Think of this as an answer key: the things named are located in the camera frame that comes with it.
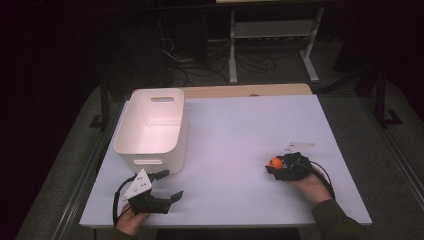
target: white table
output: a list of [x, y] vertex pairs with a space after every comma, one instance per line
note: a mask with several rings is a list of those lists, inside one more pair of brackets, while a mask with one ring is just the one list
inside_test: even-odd
[[[265, 169], [270, 158], [280, 155], [291, 141], [317, 144], [302, 154], [327, 170], [337, 201], [348, 216], [361, 224], [372, 223], [315, 95], [187, 98], [185, 114], [189, 117], [189, 135], [184, 168], [153, 182], [156, 197], [169, 197], [180, 190], [184, 195], [168, 214], [152, 214], [145, 225], [314, 224], [312, 206], [297, 189], [276, 181]], [[83, 226], [113, 226], [114, 193], [134, 174], [114, 151], [114, 138], [81, 218]], [[120, 201], [119, 211], [124, 204]]]

